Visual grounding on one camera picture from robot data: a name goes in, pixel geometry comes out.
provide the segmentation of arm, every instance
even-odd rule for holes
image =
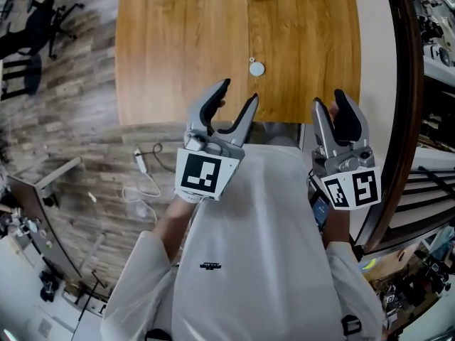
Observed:
[[[382,306],[363,277],[350,247],[349,211],[330,208],[322,240],[343,316],[350,314],[360,320],[364,338],[380,340]]]
[[[326,249],[331,242],[349,243],[349,211],[337,211],[330,206],[322,242]]]
[[[195,203],[186,202],[176,196],[163,217],[155,225],[153,233],[163,242],[170,261],[176,257],[180,249],[180,244],[195,208]]]

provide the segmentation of power cord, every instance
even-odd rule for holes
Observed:
[[[161,143],[156,143],[154,145],[154,147],[151,149],[151,151],[146,151],[145,153],[142,153],[142,154],[153,154],[156,161],[159,163],[159,165],[163,168],[163,169],[166,169],[168,172],[171,172],[171,173],[174,173],[176,172],[175,169],[171,168],[171,167],[168,167],[166,166],[165,164],[163,164],[163,162],[161,162],[161,159],[158,158],[157,154],[158,153],[161,153],[163,151],[163,144]]]
[[[168,172],[171,172],[171,173],[175,173],[176,171],[168,166],[166,166],[165,164],[163,164],[161,162],[161,159],[157,156],[158,153],[161,153],[163,151],[163,145],[161,143],[156,143],[153,148],[152,148],[152,151],[150,152],[145,152],[145,153],[142,153],[142,155],[144,154],[153,154],[153,156],[155,157],[156,161],[159,163],[159,165],[165,169],[166,171]],[[152,211],[153,213],[153,216],[154,216],[154,224],[156,224],[156,222],[158,221],[158,217],[156,216],[156,212],[155,212],[155,209],[149,205],[147,205],[147,203],[142,200],[141,198],[137,198],[135,200],[129,200],[127,198],[127,191],[134,191],[134,192],[137,192],[139,193],[140,195],[143,195],[143,196],[146,196],[146,197],[152,197],[152,198],[157,198],[157,197],[161,197],[161,189],[160,187],[156,184],[155,180],[151,177],[151,175],[149,175],[148,173],[144,173],[144,175],[153,183],[153,185],[155,186],[155,188],[157,189],[157,193],[147,193],[147,192],[144,192],[140,189],[138,189],[138,187],[123,187],[123,190],[122,190],[122,197],[124,199],[125,202],[127,203],[135,203],[135,202],[141,202],[145,207],[147,207],[149,210]]]

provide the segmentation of wooden table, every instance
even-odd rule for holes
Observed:
[[[215,120],[259,94],[256,121],[311,122],[311,103],[335,88],[358,101],[355,0],[120,0],[117,96],[123,125],[185,121],[211,84],[232,79]],[[265,74],[249,74],[249,58]]]

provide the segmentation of wooden floor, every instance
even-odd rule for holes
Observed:
[[[28,0],[15,0],[11,13],[11,31],[21,30],[26,22]],[[60,209],[47,210],[54,230],[65,249],[79,266],[101,233],[106,238],[83,271],[84,281],[93,284],[91,270],[108,284],[117,282],[139,233],[152,229],[153,216],[140,203],[125,203],[124,186],[154,188],[137,170],[133,150],[140,146],[150,151],[163,144],[161,159],[173,167],[176,149],[181,146],[183,124],[155,124],[122,128],[119,125],[114,79],[114,43],[119,0],[56,0],[56,5],[85,4],[75,11],[63,28],[78,36],[58,40],[55,54],[47,59],[47,47],[41,52],[43,76],[38,94],[0,103],[0,123],[8,135],[12,173],[27,166],[44,153],[51,155],[38,173],[49,173],[63,162],[82,157],[82,165],[52,184]],[[5,23],[0,27],[4,33]],[[5,61],[20,59],[11,56]],[[12,82],[19,88],[20,80]],[[158,216],[173,197],[172,173],[159,166],[153,156],[146,162],[163,195],[144,198]],[[97,202],[89,198],[92,193]]]

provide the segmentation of white shirt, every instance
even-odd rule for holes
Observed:
[[[185,341],[344,340],[347,313],[380,339],[380,302],[350,245],[324,250],[301,152],[244,148],[221,201],[200,206],[177,272],[161,240],[141,234],[107,305],[105,341],[144,341],[154,328]]]

